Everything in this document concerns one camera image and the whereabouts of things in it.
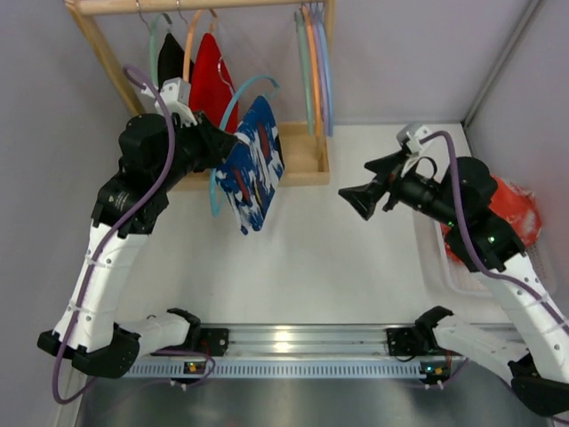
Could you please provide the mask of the blue white patterned trousers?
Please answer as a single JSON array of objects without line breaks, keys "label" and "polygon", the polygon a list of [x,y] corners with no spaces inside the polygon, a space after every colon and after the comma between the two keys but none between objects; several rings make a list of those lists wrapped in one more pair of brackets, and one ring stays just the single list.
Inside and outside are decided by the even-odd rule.
[{"label": "blue white patterned trousers", "polygon": [[285,172],[276,119],[268,99],[258,96],[239,123],[228,160],[215,180],[225,193],[240,231],[260,231]]}]

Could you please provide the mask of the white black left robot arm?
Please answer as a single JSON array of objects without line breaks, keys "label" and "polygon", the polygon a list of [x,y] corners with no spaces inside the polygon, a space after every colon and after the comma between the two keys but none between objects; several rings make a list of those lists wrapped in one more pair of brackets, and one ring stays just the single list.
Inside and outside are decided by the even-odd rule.
[{"label": "white black left robot arm", "polygon": [[132,265],[169,205],[169,191],[189,173],[222,165],[237,143],[204,114],[190,126],[178,115],[128,121],[118,137],[118,172],[100,188],[92,211],[76,288],[57,326],[39,335],[41,350],[86,375],[116,379],[150,353],[198,346],[201,321],[185,310],[123,324],[116,311]]}]

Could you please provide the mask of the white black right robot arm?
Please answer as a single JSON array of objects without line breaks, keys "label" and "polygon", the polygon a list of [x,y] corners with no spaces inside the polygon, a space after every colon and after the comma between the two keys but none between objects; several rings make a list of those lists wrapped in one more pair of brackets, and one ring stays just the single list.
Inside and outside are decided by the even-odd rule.
[{"label": "white black right robot arm", "polygon": [[404,172],[403,151],[369,161],[373,179],[338,194],[369,220],[378,202],[383,211],[402,203],[446,226],[445,242],[485,284],[515,326],[521,343],[506,342],[442,306],[418,317],[413,334],[422,350],[448,350],[499,376],[537,415],[568,410],[568,320],[544,289],[514,228],[490,207],[498,189],[488,167],[473,157],[455,157],[436,181]]}]

